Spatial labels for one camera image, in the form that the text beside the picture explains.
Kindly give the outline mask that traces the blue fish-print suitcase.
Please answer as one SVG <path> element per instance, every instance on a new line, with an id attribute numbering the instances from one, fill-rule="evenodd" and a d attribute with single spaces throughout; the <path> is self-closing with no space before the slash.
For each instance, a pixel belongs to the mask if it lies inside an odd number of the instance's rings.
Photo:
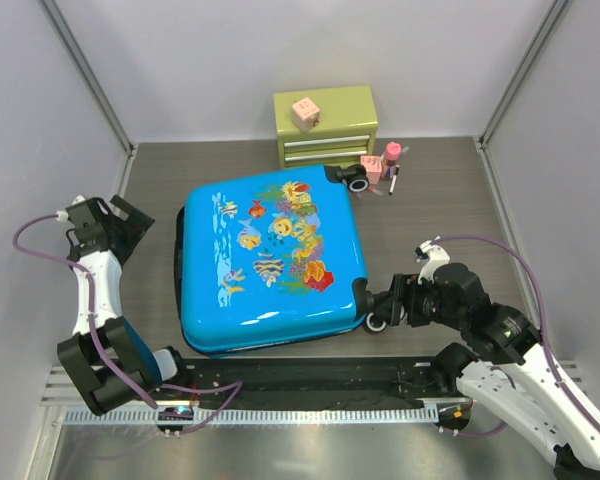
<path id="1" fill-rule="evenodd" d="M 176 220 L 183 338 L 220 355 L 363 326 L 373 308 L 351 204 L 364 167 L 313 165 L 193 189 Z"/>

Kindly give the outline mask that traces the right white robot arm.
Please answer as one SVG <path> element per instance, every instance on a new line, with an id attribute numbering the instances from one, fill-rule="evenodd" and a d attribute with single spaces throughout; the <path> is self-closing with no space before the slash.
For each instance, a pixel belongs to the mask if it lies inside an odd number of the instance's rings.
<path id="1" fill-rule="evenodd" d="M 438 393 L 484 405 L 542 454 L 555 478 L 600 479 L 600 410 L 519 310 L 492 301 L 460 263 L 397 274 L 389 291 L 392 323 L 436 323 L 462 338 L 434 358 Z"/>

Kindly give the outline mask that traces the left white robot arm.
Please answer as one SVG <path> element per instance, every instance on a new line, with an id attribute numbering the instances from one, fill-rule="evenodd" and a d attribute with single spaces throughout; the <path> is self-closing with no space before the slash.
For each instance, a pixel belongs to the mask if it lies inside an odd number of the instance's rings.
<path id="1" fill-rule="evenodd" d="M 154 406 L 158 389 L 178 400 L 192 375 L 172 347 L 152 352 L 122 314 L 122 267 L 154 219 L 118 195 L 78 196 L 66 208 L 69 267 L 78 282 L 78 317 L 57 355 L 89 410 L 104 415 L 132 400 Z"/>

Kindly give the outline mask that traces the black white marker pen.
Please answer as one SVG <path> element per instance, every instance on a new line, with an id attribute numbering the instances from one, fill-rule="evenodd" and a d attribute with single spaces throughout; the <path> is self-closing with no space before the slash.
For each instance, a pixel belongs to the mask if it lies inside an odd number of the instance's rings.
<path id="1" fill-rule="evenodd" d="M 391 196 L 394 194 L 395 191 L 395 186 L 397 183 L 397 178 L 398 178 L 398 174 L 399 174 L 399 170 L 400 170 L 400 165 L 396 164 L 395 165 L 395 169 L 393 170 L 393 173 L 391 174 L 391 179 L 390 179 L 390 184 L 389 184 L 389 189 L 388 189 L 388 195 Z"/>

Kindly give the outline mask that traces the pink cube on table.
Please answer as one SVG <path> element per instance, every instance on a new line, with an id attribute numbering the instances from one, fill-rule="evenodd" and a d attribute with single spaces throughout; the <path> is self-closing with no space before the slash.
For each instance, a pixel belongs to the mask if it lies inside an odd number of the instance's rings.
<path id="1" fill-rule="evenodd" d="M 366 176 L 371 185 L 378 184 L 383 172 L 383 160 L 380 156 L 363 155 L 360 164 L 365 168 Z"/>

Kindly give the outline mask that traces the pink capped bottle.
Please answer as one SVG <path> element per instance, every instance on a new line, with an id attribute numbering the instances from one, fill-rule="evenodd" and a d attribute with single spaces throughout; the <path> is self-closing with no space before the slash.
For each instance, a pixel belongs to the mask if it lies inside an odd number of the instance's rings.
<path id="1" fill-rule="evenodd" d="M 382 174 L 381 178 L 390 180 L 396 172 L 397 162 L 402 155 L 402 146 L 397 142 L 389 142 L 382 155 Z"/>

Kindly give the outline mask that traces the green drawer cabinet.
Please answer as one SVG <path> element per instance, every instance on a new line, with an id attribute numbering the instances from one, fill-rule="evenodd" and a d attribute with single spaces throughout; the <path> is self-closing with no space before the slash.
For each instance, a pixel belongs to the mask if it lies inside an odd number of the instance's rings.
<path id="1" fill-rule="evenodd" d="M 307 132 L 291 120 L 292 104 L 304 97 L 321 110 L 320 123 Z M 373 153 L 378 117 L 370 86 L 278 92 L 273 103 L 281 168 L 348 166 Z"/>

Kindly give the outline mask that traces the pink cube on cabinet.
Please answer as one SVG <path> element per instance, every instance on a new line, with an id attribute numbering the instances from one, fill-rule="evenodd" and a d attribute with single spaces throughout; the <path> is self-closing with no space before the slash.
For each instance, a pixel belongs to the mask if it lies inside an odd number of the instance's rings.
<path id="1" fill-rule="evenodd" d="M 304 97 L 291 106 L 291 120 L 302 132 L 314 129 L 320 123 L 320 115 L 320 108 L 309 97 Z"/>

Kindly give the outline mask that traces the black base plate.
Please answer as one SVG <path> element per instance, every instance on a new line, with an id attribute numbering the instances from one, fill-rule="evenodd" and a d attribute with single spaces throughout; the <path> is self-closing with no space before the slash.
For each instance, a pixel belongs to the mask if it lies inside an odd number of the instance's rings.
<path id="1" fill-rule="evenodd" d="M 153 396 L 223 414 L 364 413 L 438 407 L 432 421 L 469 424 L 473 402 L 442 383 L 431 357 L 189 359 L 188 371 Z"/>

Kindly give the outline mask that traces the aluminium rail frame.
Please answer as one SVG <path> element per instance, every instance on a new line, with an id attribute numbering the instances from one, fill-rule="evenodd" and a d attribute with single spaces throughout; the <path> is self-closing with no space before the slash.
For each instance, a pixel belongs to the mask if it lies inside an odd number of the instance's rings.
<path id="1" fill-rule="evenodd" d="M 374 417 L 364 413 L 300 413 L 300 412 L 243 412 L 223 414 L 195 407 L 190 413 L 185 405 L 173 400 L 156 399 L 158 407 L 152 409 L 141 401 L 132 401 L 101 416 L 93 414 L 81 404 L 68 375 L 60 367 L 52 369 L 43 395 L 45 407 L 61 410 L 59 422 L 63 426 L 143 426 L 153 425 L 173 432 L 183 430 L 203 421 L 216 426 L 287 426 L 287 425 L 335 425 L 335 424 L 390 424 L 430 423 L 438 407 L 427 404 L 421 410 L 399 411 Z"/>

